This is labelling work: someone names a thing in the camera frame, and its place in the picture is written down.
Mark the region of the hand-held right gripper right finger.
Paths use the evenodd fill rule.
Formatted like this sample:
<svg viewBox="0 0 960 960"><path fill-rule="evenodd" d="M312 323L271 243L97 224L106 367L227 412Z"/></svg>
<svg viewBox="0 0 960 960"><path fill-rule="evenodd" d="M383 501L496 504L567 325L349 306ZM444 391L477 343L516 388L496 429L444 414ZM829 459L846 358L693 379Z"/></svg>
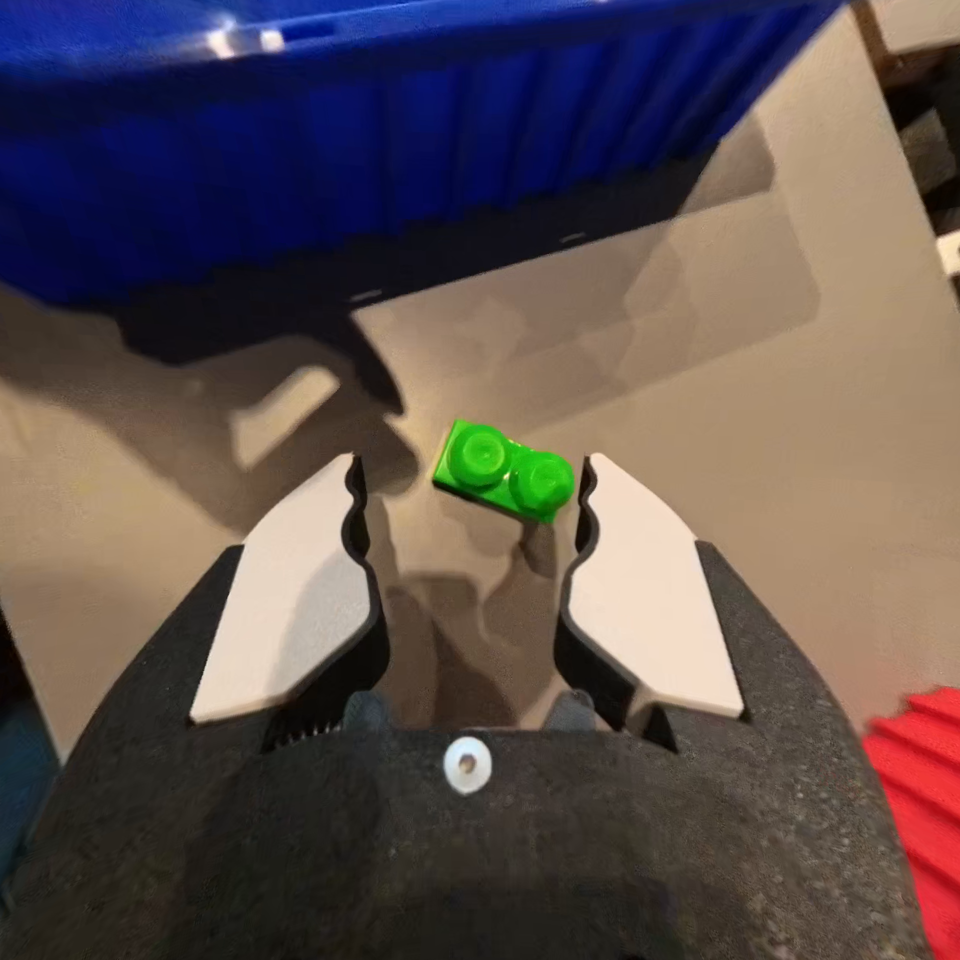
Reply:
<svg viewBox="0 0 960 960"><path fill-rule="evenodd" d="M555 665L617 733L675 751L668 710L734 722L745 699L700 554L666 501L587 454L575 556L561 579Z"/></svg>

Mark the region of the red plastic bin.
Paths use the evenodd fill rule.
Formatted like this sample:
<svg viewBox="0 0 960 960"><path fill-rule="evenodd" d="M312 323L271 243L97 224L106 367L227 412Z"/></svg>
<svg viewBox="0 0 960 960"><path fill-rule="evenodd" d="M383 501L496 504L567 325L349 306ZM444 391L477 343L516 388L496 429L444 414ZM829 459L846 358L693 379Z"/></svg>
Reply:
<svg viewBox="0 0 960 960"><path fill-rule="evenodd" d="M871 722L863 747L906 853L923 928L938 959L959 957L959 690L911 695Z"/></svg>

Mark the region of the blue plastic bin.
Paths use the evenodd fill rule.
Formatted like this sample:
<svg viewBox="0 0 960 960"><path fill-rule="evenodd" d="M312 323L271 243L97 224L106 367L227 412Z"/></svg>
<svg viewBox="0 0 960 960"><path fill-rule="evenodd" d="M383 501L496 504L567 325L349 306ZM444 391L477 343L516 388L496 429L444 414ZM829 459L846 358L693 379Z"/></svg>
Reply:
<svg viewBox="0 0 960 960"><path fill-rule="evenodd" d="M844 2L2 2L2 282L70 305L712 150Z"/></svg>

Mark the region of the dark shelf unit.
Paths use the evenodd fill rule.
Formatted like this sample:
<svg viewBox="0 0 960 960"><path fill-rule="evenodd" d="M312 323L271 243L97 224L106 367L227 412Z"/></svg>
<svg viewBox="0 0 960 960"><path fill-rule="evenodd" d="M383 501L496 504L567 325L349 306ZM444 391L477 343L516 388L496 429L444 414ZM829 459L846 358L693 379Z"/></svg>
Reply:
<svg viewBox="0 0 960 960"><path fill-rule="evenodd" d="M849 6L882 90L942 270L959 292L959 3Z"/></svg>

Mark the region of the green two-stud mega block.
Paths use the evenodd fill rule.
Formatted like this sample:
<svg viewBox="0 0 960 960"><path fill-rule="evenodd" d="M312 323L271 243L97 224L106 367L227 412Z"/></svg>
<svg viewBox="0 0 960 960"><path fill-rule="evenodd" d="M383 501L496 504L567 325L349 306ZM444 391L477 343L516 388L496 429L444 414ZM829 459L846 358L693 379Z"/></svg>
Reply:
<svg viewBox="0 0 960 960"><path fill-rule="evenodd" d="M554 522L573 498L571 463L526 446L494 426L453 420L438 453L432 483L450 495L522 522Z"/></svg>

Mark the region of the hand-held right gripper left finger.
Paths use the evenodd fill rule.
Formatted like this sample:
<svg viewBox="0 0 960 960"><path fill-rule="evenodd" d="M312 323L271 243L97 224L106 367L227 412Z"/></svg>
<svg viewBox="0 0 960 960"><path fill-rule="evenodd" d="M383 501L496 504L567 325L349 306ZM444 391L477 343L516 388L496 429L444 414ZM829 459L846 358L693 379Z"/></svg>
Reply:
<svg viewBox="0 0 960 960"><path fill-rule="evenodd" d="M189 719L267 718L265 750L347 725L391 642L369 559L368 493L355 453L333 458L244 539Z"/></svg>

